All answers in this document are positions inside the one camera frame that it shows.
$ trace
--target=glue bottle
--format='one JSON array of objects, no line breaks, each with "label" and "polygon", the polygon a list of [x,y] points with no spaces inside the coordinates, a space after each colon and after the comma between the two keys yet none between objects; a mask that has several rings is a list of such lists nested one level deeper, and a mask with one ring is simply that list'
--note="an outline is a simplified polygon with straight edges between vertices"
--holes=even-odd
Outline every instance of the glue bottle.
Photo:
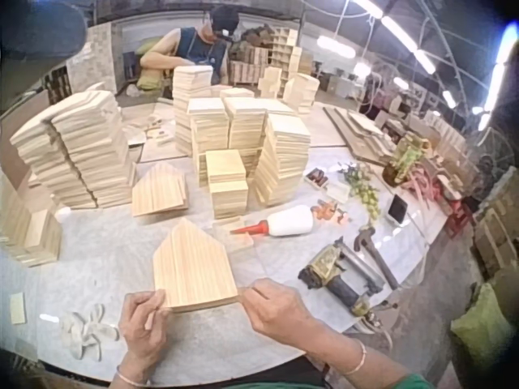
[{"label": "glue bottle", "polygon": [[232,233],[268,234],[273,237],[286,237],[309,233],[314,226],[314,216],[310,207],[298,205],[281,212],[273,213],[256,225],[236,229]]}]

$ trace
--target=bracelet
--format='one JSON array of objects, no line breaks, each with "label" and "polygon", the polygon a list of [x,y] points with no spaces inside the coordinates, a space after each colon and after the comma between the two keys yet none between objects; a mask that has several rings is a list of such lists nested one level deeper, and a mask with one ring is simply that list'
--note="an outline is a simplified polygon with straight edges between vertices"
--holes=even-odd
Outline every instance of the bracelet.
[{"label": "bracelet", "polygon": [[357,367],[351,371],[349,371],[348,373],[345,373],[345,375],[351,375],[351,374],[355,374],[357,373],[363,366],[364,366],[364,362],[366,361],[366,354],[367,354],[367,350],[366,350],[366,346],[364,346],[364,343],[361,342],[360,340],[356,339],[358,341],[358,343],[360,344],[360,347],[362,348],[362,359],[360,360],[360,363],[357,365]]},{"label": "bracelet", "polygon": [[128,385],[132,385],[133,387],[150,387],[147,383],[134,383],[130,379],[126,378],[124,375],[121,374],[121,370],[119,369],[119,367],[121,366],[117,366],[116,369],[117,376]]}]

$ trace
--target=ceiling light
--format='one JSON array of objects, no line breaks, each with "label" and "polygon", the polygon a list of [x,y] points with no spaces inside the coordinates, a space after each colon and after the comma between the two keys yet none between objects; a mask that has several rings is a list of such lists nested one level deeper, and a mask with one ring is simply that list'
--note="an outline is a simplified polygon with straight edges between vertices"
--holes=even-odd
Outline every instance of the ceiling light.
[{"label": "ceiling light", "polygon": [[400,42],[411,52],[414,53],[418,46],[416,45],[416,42],[413,41],[413,38],[411,38],[407,32],[405,32],[402,27],[400,27],[397,22],[395,22],[393,19],[391,19],[389,16],[385,16],[382,18],[382,24],[393,33],[394,36],[398,38]]},{"label": "ceiling light", "polygon": [[321,35],[317,40],[317,45],[323,49],[333,51],[336,54],[344,58],[355,58],[355,49],[353,47],[349,47],[343,45],[342,43],[337,42],[332,38],[328,38],[327,36]]},{"label": "ceiling light", "polygon": [[504,65],[498,63],[494,66],[494,70],[492,71],[492,80],[490,82],[490,87],[488,88],[487,101],[485,102],[485,111],[487,112],[492,111],[495,107],[497,97],[500,94],[501,83],[503,83],[503,77]]},{"label": "ceiling light", "polygon": [[354,75],[365,79],[371,73],[371,67],[364,62],[357,62],[354,68]]},{"label": "ceiling light", "polygon": [[378,6],[370,2],[369,0],[354,0],[359,6],[364,8],[367,12],[370,13],[375,19],[380,19],[384,14]]},{"label": "ceiling light", "polygon": [[400,77],[395,77],[392,81],[405,91],[409,89],[409,84]]},{"label": "ceiling light", "polygon": [[442,95],[444,96],[445,101],[447,101],[447,106],[448,106],[450,109],[454,109],[454,107],[456,107],[456,101],[454,101],[454,99],[453,99],[453,95],[451,95],[451,92],[449,92],[449,91],[444,91],[444,92],[442,93]]},{"label": "ceiling light", "polygon": [[479,121],[478,130],[483,131],[487,128],[488,122],[490,121],[490,114],[485,113],[481,116],[481,120]]},{"label": "ceiling light", "polygon": [[503,37],[501,38],[500,51],[497,54],[496,63],[505,63],[510,57],[510,52],[515,45],[517,39],[519,39],[519,31],[517,30],[517,23],[510,23],[504,30]]},{"label": "ceiling light", "polygon": [[414,56],[416,57],[416,60],[420,62],[420,65],[423,66],[425,71],[432,75],[436,71],[436,67],[434,63],[431,62],[429,57],[423,52],[423,50],[416,50],[414,52]]},{"label": "ceiling light", "polygon": [[479,115],[483,112],[483,107],[472,107],[472,114]]}]

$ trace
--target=man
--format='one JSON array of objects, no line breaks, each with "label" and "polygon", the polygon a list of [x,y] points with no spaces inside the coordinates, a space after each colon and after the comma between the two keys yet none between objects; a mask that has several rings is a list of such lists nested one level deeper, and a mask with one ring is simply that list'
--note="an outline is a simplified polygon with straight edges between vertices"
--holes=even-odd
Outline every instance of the man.
[{"label": "man", "polygon": [[160,78],[163,71],[190,65],[212,66],[212,85],[229,83],[225,38],[234,34],[238,22],[233,7],[218,6],[201,28],[175,28],[141,58],[143,75],[137,86],[146,89],[148,78]]},{"label": "man", "polygon": [[[127,295],[119,327],[128,351],[118,367],[110,388],[143,387],[166,346],[168,310],[160,309],[163,290]],[[339,334],[314,318],[295,289],[272,280],[257,280],[240,291],[239,301],[255,331],[335,367],[358,389],[430,389],[423,378],[410,374],[384,354],[365,347],[360,341]],[[154,314],[150,330],[148,316]],[[240,389],[257,387],[240,385]],[[289,384],[262,384],[262,388],[287,388]]]}]

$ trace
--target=hammer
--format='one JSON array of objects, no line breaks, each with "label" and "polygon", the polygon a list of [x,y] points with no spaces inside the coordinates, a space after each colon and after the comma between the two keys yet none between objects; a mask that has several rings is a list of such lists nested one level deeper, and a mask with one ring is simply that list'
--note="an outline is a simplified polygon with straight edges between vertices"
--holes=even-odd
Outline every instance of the hammer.
[{"label": "hammer", "polygon": [[382,258],[379,251],[376,249],[371,237],[375,234],[375,229],[373,227],[369,227],[368,229],[361,229],[360,234],[355,238],[354,242],[354,250],[360,251],[360,245],[362,244],[367,252],[373,257],[376,264],[379,266],[380,270],[388,280],[389,286],[392,290],[398,289],[398,281],[391,272],[391,269],[388,267],[388,264]]}]

